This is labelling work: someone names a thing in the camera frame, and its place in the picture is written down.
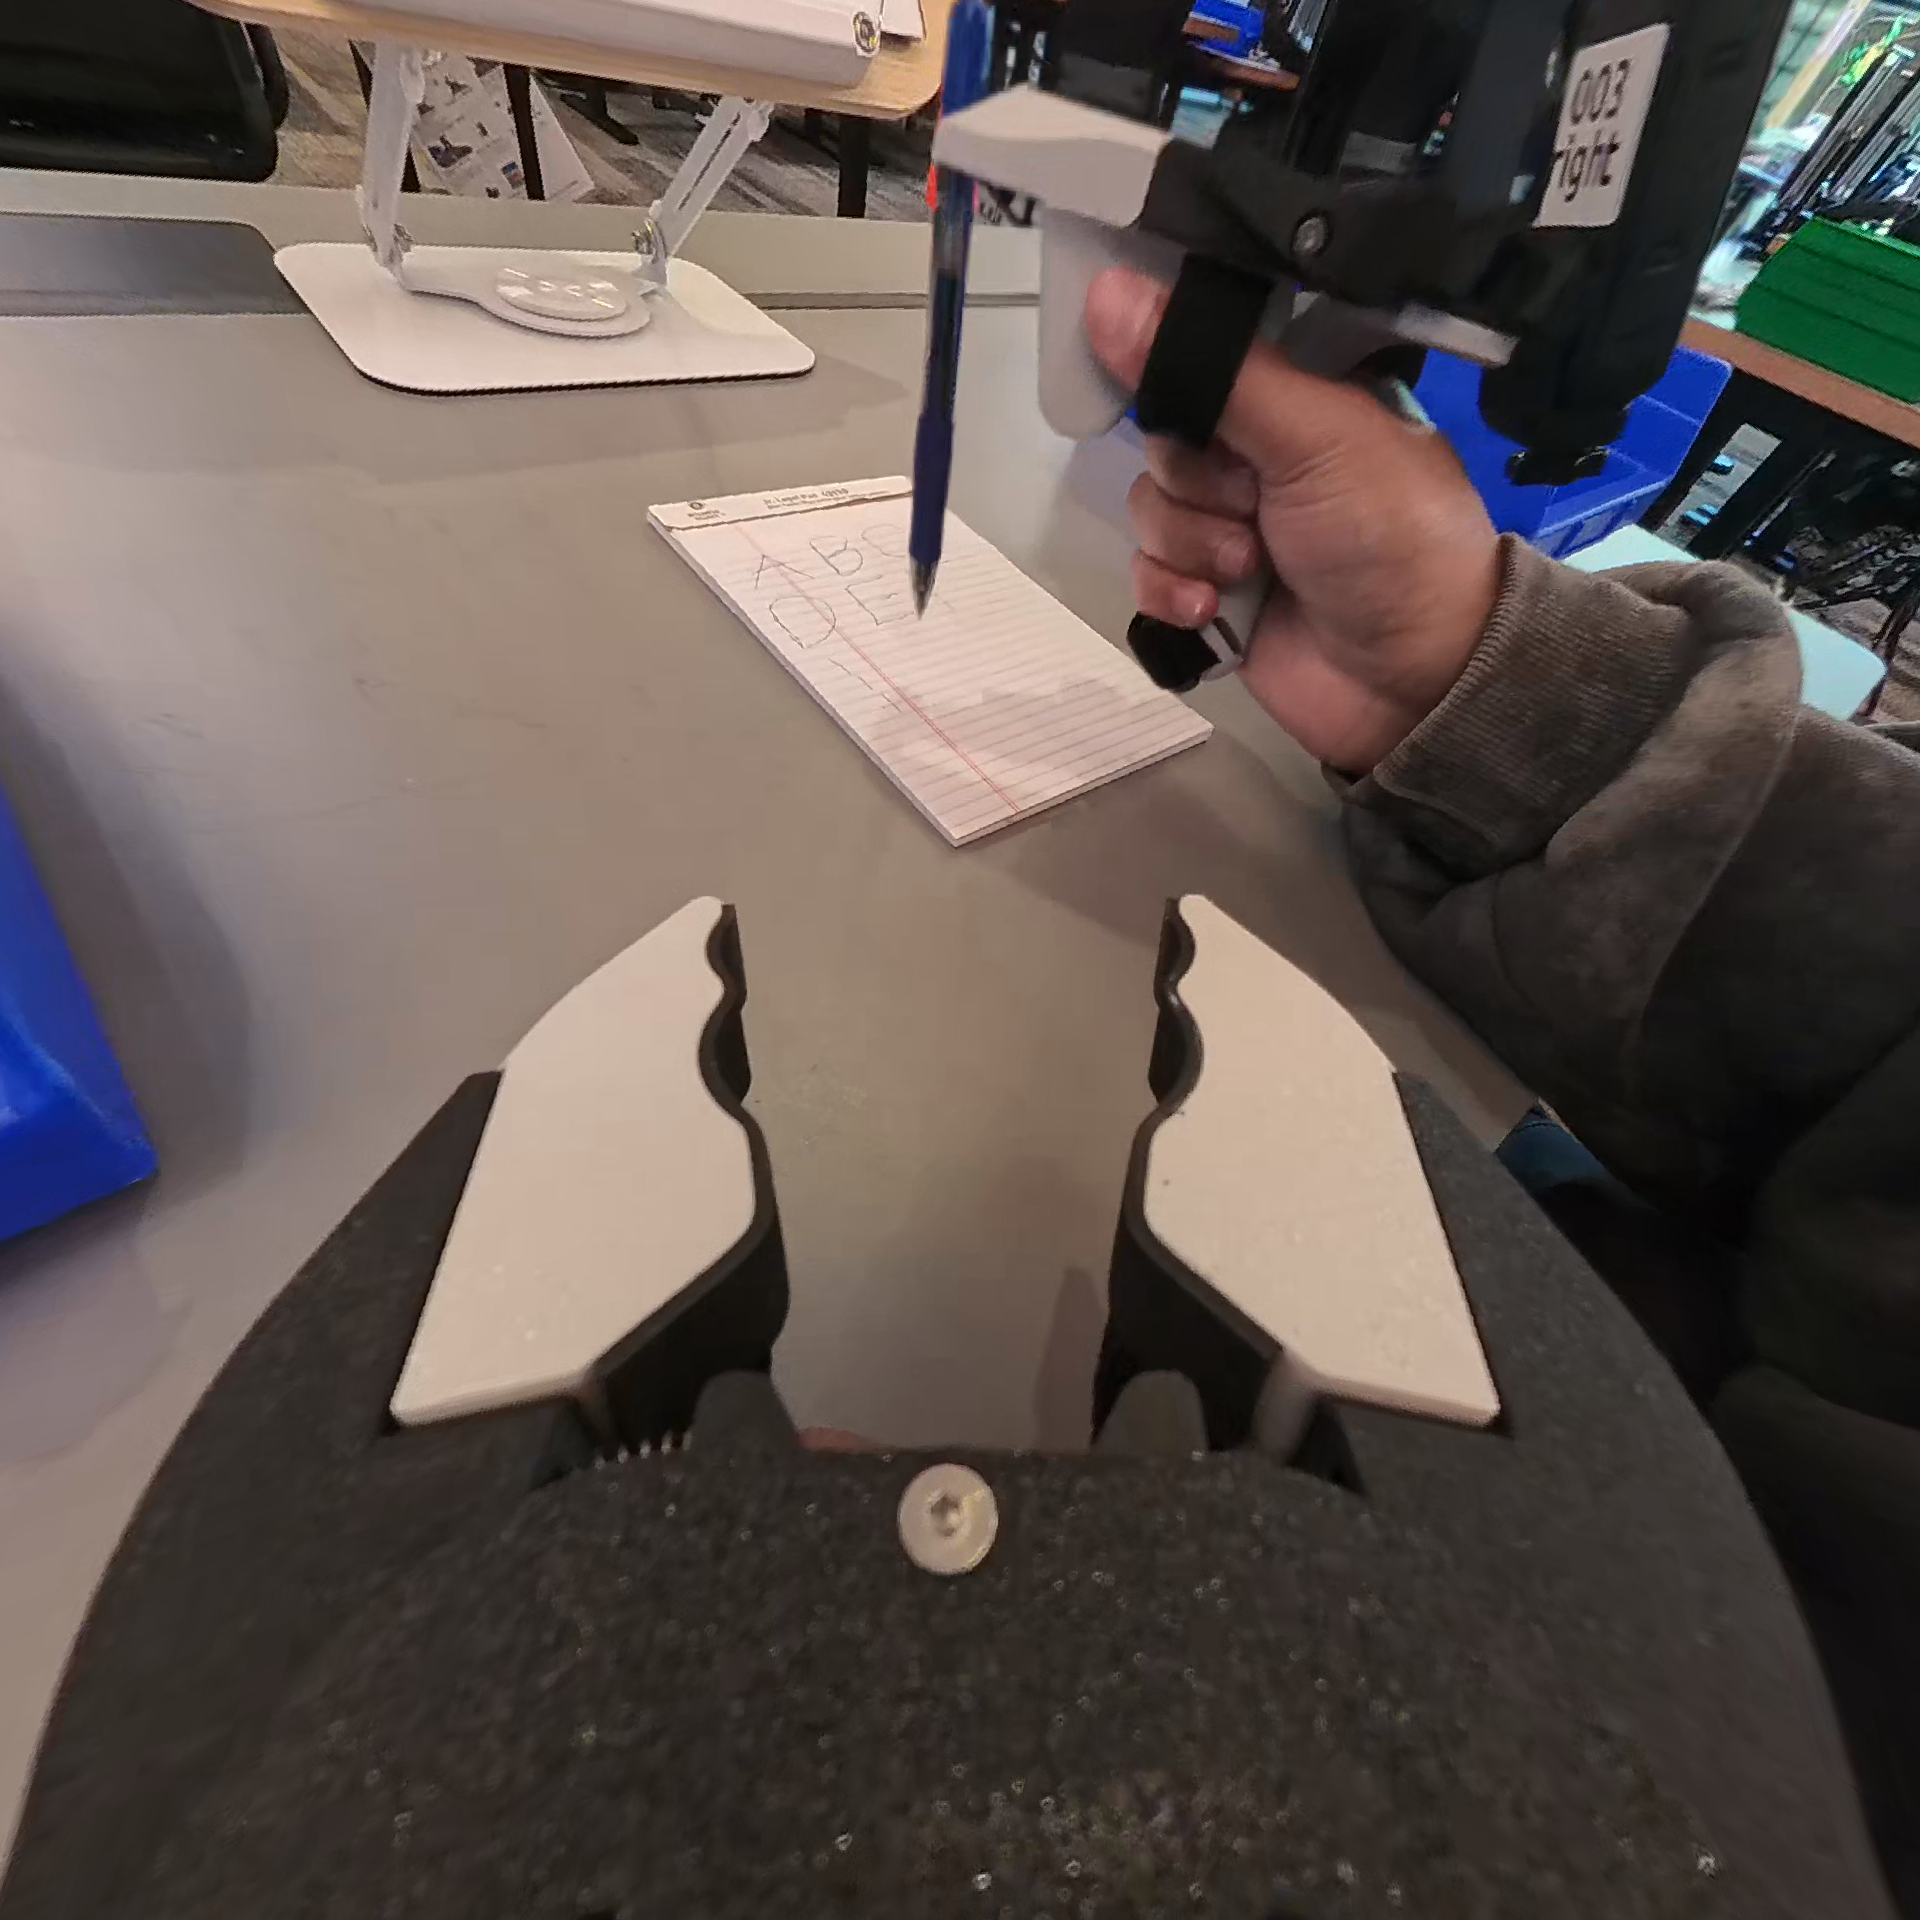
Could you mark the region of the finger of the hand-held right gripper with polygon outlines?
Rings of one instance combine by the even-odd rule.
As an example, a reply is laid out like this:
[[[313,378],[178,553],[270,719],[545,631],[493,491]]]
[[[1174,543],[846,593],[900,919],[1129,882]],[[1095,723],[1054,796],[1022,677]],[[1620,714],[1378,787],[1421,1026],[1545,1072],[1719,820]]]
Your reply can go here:
[[[1068,212],[1141,212],[1171,133],[1019,84],[947,112],[935,165]]]

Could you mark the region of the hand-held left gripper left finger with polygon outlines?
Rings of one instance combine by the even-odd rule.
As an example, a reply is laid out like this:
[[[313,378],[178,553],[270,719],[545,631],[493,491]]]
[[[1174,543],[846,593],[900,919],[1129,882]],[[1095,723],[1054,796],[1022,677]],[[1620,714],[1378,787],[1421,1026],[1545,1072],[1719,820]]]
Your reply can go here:
[[[767,1375],[787,1320],[748,976],[713,896],[613,955],[513,1047],[391,1392],[399,1429],[565,1401],[618,1449]]]

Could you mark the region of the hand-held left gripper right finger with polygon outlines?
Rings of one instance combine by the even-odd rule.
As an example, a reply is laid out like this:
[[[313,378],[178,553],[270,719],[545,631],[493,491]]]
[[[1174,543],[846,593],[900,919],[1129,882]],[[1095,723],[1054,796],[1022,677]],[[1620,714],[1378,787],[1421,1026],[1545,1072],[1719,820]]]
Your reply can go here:
[[[1169,900],[1092,1434],[1291,1460],[1333,1408],[1469,1434],[1502,1400],[1404,1083],[1308,972]]]

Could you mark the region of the blue retractable pen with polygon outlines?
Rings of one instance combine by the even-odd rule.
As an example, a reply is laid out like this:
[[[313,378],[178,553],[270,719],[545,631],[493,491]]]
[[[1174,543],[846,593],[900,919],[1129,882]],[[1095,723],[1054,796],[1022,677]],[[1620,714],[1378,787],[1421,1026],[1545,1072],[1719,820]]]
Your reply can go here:
[[[978,105],[993,76],[990,2],[955,2],[948,13],[942,119]],[[931,167],[927,337],[910,472],[907,587],[916,615],[927,610],[945,556],[945,519],[953,469],[953,405],[962,360],[975,184],[945,161]]]

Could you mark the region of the blue plastic bin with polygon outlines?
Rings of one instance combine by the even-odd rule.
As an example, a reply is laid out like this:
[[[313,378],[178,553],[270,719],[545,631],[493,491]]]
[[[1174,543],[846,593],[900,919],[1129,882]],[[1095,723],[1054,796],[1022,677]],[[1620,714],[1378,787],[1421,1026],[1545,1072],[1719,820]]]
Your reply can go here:
[[[1524,487],[1508,466],[1515,442],[1500,437],[1479,410],[1483,371],[1447,352],[1429,352],[1412,393],[1452,443],[1493,527],[1531,543],[1553,560],[1570,560],[1596,543],[1641,521],[1691,453],[1733,368],[1677,346],[1667,372],[1633,400],[1605,466],[1563,487]]]
[[[11,804],[3,804],[3,1240],[148,1181],[157,1157]]]

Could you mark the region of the white lined notepad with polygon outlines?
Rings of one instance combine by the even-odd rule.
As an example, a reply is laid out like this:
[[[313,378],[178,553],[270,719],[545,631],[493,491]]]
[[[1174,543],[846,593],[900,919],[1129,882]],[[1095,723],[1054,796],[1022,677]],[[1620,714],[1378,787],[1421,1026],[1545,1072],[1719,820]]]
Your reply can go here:
[[[646,521],[895,793],[965,848],[1212,741],[1212,723],[947,517],[926,610],[900,474]]]

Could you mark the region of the person's right forearm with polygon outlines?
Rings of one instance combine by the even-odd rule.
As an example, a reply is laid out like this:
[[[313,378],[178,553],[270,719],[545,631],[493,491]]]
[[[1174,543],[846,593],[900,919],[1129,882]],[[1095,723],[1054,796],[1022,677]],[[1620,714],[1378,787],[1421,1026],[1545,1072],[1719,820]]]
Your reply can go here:
[[[1742,1216],[1796,1151],[1916,1197],[1916,736],[1805,705],[1719,564],[1502,539],[1452,690],[1343,783],[1359,896],[1620,1184]]]

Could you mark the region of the person's right hand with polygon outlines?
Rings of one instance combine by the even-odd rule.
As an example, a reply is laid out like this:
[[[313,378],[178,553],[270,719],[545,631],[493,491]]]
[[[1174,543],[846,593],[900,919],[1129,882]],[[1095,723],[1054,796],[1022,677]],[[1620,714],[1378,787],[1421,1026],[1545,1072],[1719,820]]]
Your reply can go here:
[[[1269,577],[1243,683],[1349,779],[1444,703],[1505,581],[1449,445],[1270,344],[1247,351],[1206,449],[1146,439],[1127,517],[1138,610],[1173,629],[1205,629]]]

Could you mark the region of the green plastic bin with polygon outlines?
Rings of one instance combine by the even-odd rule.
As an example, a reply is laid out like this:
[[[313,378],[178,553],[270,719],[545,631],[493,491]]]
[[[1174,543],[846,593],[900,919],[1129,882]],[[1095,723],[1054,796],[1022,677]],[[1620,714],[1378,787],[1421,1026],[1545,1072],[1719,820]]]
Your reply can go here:
[[[1834,220],[1801,224],[1746,283],[1734,332],[1916,405],[1916,224],[1893,233]]]

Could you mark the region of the white document stand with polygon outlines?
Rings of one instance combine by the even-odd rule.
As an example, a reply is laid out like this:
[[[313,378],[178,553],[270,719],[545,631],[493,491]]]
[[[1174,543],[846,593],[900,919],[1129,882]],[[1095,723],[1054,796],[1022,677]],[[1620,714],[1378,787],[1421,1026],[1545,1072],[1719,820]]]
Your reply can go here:
[[[375,2],[205,4],[372,43],[355,203],[363,239],[295,244],[275,268],[375,385],[427,396],[683,387],[797,378],[814,352],[708,269],[693,227],[780,105],[905,122],[938,97],[951,4]],[[425,57],[565,66],[591,81],[711,93],[691,156],[622,251],[434,247],[399,218]]]

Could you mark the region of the black office chair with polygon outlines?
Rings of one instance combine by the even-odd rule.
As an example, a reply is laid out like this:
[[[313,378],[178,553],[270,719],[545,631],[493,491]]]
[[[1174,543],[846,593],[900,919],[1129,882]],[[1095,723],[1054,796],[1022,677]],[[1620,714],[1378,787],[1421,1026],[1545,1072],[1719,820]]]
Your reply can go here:
[[[188,2],[5,2],[3,165],[263,184],[291,89],[268,31]]]

